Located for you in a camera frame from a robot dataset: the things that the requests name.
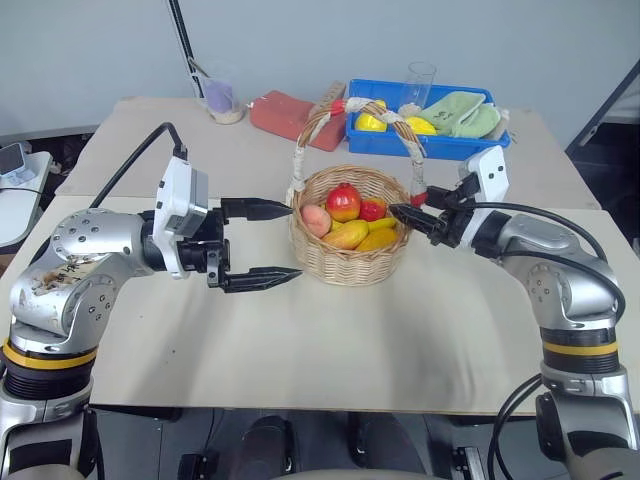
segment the mango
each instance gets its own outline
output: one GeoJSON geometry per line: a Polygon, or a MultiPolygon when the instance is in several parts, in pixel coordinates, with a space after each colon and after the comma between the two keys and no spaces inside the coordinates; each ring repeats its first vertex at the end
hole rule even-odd
{"type": "Polygon", "coordinates": [[[379,228],[393,228],[396,225],[396,219],[393,217],[385,217],[375,222],[369,222],[369,231],[373,232],[379,228]]]}
{"type": "Polygon", "coordinates": [[[322,241],[343,250],[353,250],[369,233],[369,226],[364,220],[351,220],[343,226],[327,233],[322,241]]]}
{"type": "MultiPolygon", "coordinates": [[[[376,103],[381,107],[387,108],[387,104],[384,100],[376,100],[376,103]]],[[[355,124],[356,130],[362,130],[364,132],[385,132],[387,130],[387,124],[381,122],[373,115],[368,113],[361,113],[356,118],[355,124]]]]}
{"type": "Polygon", "coordinates": [[[342,227],[344,225],[344,223],[339,222],[337,220],[334,220],[333,218],[331,219],[331,231],[333,232],[334,230],[339,229],[340,227],[342,227]]]}
{"type": "Polygon", "coordinates": [[[409,117],[405,120],[416,135],[436,135],[436,129],[422,117],[409,117]]]}
{"type": "Polygon", "coordinates": [[[391,245],[398,238],[398,234],[393,228],[382,227],[369,233],[365,239],[356,247],[358,252],[370,252],[378,248],[391,245]]]}

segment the red sponge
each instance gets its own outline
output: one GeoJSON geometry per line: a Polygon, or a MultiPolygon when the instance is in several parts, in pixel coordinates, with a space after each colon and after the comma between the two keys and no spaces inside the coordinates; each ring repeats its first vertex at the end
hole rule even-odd
{"type": "MultiPolygon", "coordinates": [[[[296,140],[307,122],[313,103],[298,100],[277,90],[272,90],[253,101],[249,118],[262,130],[296,140]]],[[[346,114],[337,115],[324,126],[312,147],[332,152],[344,138],[346,114]]]]}

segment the blue plastic tray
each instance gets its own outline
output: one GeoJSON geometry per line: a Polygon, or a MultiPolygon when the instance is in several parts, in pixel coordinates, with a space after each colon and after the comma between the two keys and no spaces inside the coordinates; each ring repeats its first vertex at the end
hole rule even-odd
{"type": "MultiPolygon", "coordinates": [[[[403,83],[378,82],[375,80],[351,80],[349,83],[350,97],[366,97],[374,100],[382,99],[387,103],[387,108],[397,111],[400,92],[403,83]]],[[[427,105],[432,105],[442,97],[454,91],[484,93],[485,103],[492,103],[493,97],[487,90],[481,88],[453,87],[449,85],[433,85],[429,92],[427,105]]],[[[378,155],[398,155],[408,157],[409,153],[396,135],[393,127],[386,132],[363,132],[355,129],[356,116],[350,113],[347,116],[347,137],[349,138],[349,151],[354,153],[375,153],[378,155]]],[[[485,148],[500,145],[503,148],[509,146],[511,139],[504,132],[500,140],[483,140],[474,138],[454,138],[442,135],[418,135],[420,143],[427,151],[429,158],[444,158],[448,160],[466,160],[474,153],[485,148]]]]}

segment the basket handle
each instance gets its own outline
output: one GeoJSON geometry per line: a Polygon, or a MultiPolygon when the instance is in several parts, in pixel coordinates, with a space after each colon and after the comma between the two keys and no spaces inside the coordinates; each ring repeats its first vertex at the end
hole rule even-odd
{"type": "Polygon", "coordinates": [[[387,110],[382,105],[377,104],[370,98],[350,97],[347,99],[339,99],[331,105],[323,107],[313,114],[307,120],[302,132],[298,136],[296,149],[293,154],[293,177],[291,185],[287,190],[287,204],[291,205],[294,192],[304,190],[304,151],[308,144],[318,136],[320,130],[331,120],[331,117],[342,113],[362,112],[373,115],[375,118],[391,124],[400,140],[407,148],[409,157],[411,157],[411,165],[413,168],[413,176],[411,178],[411,202],[417,205],[424,203],[427,186],[424,183],[423,164],[427,154],[420,144],[418,137],[403,117],[395,112],[387,110]]]}

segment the peach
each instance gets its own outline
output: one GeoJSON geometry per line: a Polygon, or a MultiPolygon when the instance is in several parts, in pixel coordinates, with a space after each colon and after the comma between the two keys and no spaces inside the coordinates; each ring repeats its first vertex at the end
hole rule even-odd
{"type": "Polygon", "coordinates": [[[331,215],[317,205],[305,205],[300,209],[302,221],[316,237],[324,237],[331,230],[331,215]]]}

